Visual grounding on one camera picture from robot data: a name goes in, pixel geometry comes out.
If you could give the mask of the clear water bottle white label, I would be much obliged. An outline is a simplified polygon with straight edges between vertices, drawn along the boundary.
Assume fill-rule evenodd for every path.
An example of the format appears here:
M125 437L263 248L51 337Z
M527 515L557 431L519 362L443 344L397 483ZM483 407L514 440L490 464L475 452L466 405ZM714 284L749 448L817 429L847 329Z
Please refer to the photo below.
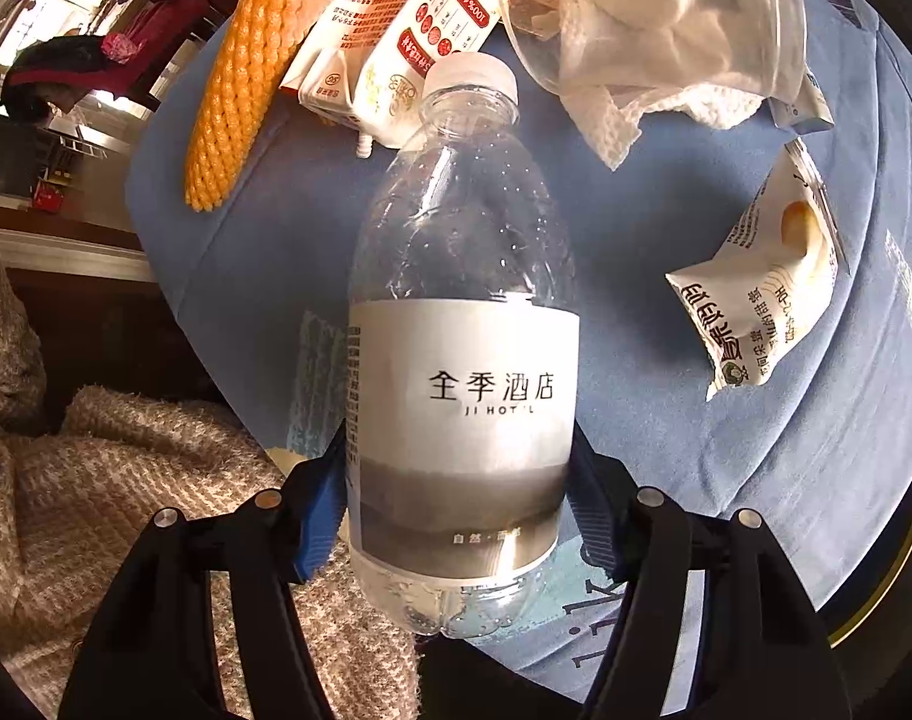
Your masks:
M350 555L368 600L420 635L511 624L559 539L575 264L516 122L505 62L436 62L353 255Z

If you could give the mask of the blue star-pattern tablecloth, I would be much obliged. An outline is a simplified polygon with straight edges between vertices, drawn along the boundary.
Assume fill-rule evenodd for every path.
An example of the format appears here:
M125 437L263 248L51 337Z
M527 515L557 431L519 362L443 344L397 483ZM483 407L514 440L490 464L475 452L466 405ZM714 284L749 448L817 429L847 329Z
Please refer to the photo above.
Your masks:
M837 592L912 480L912 55L865 0L804 0L808 64L835 124L808 138L847 263L832 304L769 382L712 394L669 275L709 259L769 174L769 114L718 132L646 117L607 169L559 99L520 83L520 137L566 218L581 316L578 422L689 511L752 507L815 603ZM125 201L199 359L267 449L316 457L344 413L347 281L389 153L278 96L233 197L182 198L215 47L140 137Z

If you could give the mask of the white snack wrapper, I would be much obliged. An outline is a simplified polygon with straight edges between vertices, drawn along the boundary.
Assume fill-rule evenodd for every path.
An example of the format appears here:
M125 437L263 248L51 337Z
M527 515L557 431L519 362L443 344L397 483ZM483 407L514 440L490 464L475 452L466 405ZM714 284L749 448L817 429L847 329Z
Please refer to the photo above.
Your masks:
M794 138L716 254L666 275L712 365L708 397L769 382L829 309L847 266L826 184Z

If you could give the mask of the beige knit sweater sleeve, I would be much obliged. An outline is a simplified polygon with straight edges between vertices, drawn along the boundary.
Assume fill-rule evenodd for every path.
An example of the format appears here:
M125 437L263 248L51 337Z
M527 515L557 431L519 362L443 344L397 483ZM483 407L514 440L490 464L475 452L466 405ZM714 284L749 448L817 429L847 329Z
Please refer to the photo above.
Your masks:
M31 437L44 392L40 340L0 257L0 660L56 718L98 603L152 515L229 514L284 473L220 406L96 385L57 434ZM335 718L417 718L414 635L368 603L344 543L292 598Z

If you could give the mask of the white tissue in cup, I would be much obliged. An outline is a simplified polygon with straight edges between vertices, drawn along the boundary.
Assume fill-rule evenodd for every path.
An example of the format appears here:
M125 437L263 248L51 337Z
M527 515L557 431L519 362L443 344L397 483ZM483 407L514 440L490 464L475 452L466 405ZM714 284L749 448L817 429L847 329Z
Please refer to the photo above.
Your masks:
M641 137L641 119L682 112L715 130L754 115L764 96L723 82L721 15L700 0L557 0L555 94L607 169Z

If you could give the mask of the red wooden chair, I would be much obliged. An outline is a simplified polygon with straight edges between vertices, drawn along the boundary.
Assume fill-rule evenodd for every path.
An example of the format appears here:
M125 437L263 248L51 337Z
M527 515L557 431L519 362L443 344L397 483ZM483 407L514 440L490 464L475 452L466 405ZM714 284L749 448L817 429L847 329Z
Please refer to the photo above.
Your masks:
M5 74L2 107L20 124L41 125L56 110L70 114L92 91L104 91L155 110L150 89L209 11L207 0L161 0L122 31L28 46Z

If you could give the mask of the white red milk carton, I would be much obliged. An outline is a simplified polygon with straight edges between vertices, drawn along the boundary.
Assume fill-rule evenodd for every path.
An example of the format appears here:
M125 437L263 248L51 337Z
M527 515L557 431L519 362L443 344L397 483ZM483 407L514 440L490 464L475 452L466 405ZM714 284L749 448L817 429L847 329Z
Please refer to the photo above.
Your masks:
M357 130L360 158L399 148L419 128L430 67L479 50L499 20L499 0L332 0L280 89Z

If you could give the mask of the orange foam fruit net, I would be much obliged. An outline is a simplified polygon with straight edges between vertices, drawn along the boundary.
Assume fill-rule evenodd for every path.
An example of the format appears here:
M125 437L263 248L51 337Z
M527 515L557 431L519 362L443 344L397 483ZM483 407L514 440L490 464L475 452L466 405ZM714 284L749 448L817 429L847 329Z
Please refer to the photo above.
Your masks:
M228 200L275 90L332 0L238 0L197 108L184 161L184 201L212 211Z

